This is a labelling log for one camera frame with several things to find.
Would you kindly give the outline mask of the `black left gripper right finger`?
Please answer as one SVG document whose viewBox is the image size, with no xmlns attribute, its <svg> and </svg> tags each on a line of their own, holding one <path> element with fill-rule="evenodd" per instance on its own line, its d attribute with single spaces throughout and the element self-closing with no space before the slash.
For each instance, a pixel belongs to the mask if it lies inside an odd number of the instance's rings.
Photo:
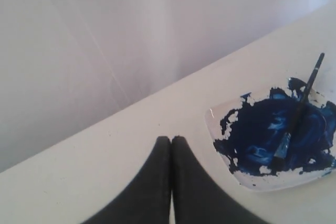
<svg viewBox="0 0 336 224">
<path fill-rule="evenodd" d="M 209 176 L 186 139 L 172 139 L 172 193 L 176 223 L 253 223 L 254 215 Z"/>
</svg>

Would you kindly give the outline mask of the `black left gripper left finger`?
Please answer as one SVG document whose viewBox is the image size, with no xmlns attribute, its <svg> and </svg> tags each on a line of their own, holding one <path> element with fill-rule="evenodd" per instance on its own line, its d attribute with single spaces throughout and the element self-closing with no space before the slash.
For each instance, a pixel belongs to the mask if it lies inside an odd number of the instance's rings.
<svg viewBox="0 0 336 224">
<path fill-rule="evenodd" d="M 169 223 L 171 142 L 159 136 L 147 160 L 116 198 L 84 223 Z"/>
</svg>

